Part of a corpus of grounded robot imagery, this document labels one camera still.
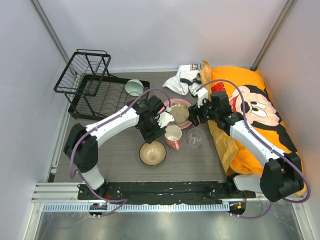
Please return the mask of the pink mug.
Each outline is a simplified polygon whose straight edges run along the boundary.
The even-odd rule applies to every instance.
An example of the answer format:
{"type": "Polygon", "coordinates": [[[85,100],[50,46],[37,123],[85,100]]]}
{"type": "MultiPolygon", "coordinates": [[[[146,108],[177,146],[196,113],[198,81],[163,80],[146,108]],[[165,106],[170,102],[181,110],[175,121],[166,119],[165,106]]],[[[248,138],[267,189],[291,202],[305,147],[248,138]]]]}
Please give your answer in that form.
{"type": "Polygon", "coordinates": [[[176,151],[180,149],[179,142],[182,137],[182,130],[175,125],[170,125],[165,129],[165,142],[168,146],[172,147],[176,151]]]}

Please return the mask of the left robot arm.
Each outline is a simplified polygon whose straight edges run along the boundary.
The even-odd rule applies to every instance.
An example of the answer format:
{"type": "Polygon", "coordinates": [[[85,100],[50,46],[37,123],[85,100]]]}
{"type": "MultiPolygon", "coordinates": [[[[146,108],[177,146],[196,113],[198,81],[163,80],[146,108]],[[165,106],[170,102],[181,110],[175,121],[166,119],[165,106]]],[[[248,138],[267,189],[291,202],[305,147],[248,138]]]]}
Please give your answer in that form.
{"type": "Polygon", "coordinates": [[[130,101],[113,115],[86,126],[75,124],[63,148],[70,160],[70,177],[79,173],[93,198],[107,195],[108,184],[98,169],[99,147],[120,132],[136,127],[148,144],[164,135],[174,120],[170,108],[155,95],[147,100],[130,101]]]}

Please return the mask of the clear glass cup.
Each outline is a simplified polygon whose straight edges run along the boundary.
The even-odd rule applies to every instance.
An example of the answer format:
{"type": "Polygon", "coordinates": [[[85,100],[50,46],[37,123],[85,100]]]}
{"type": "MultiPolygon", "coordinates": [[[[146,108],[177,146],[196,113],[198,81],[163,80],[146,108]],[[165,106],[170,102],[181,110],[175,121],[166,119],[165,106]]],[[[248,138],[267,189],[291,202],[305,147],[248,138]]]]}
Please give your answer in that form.
{"type": "Polygon", "coordinates": [[[198,127],[194,127],[187,133],[187,145],[192,149],[198,149],[205,141],[205,138],[205,132],[198,127]]]}

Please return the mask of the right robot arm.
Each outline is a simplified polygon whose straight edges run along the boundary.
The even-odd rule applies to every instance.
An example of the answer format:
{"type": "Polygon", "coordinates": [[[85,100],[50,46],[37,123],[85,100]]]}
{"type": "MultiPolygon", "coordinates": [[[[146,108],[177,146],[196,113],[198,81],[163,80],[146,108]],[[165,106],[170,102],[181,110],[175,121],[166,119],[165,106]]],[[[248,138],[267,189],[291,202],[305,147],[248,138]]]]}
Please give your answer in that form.
{"type": "Polygon", "coordinates": [[[300,157],[286,153],[267,141],[239,112],[232,112],[224,92],[208,94],[205,88],[195,93],[197,102],[188,108],[188,120],[194,125],[214,121],[228,136],[240,142],[263,167],[261,174],[235,174],[226,184],[226,193],[233,198],[243,191],[262,193],[270,202],[277,202],[304,188],[300,157]]]}

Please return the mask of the brown bowl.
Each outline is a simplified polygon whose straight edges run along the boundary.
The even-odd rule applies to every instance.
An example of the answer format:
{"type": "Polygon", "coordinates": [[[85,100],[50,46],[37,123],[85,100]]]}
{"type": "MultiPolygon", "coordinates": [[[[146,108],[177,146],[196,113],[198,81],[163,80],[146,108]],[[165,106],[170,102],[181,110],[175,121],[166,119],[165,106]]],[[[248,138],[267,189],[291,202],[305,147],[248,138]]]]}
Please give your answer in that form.
{"type": "Polygon", "coordinates": [[[160,141],[144,143],[139,149],[139,158],[147,166],[155,167],[160,165],[167,156],[167,150],[160,141]]]}

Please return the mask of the pink plate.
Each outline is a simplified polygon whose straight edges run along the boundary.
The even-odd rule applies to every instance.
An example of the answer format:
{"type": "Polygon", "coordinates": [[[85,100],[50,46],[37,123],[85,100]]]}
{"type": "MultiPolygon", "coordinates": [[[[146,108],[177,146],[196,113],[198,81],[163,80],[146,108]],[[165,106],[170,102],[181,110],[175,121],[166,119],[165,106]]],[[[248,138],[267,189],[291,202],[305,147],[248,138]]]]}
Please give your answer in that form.
{"type": "Polygon", "coordinates": [[[181,98],[171,98],[170,102],[170,114],[174,117],[174,122],[169,123],[167,126],[178,126],[181,130],[188,128],[192,124],[188,120],[191,104],[181,98]]]}

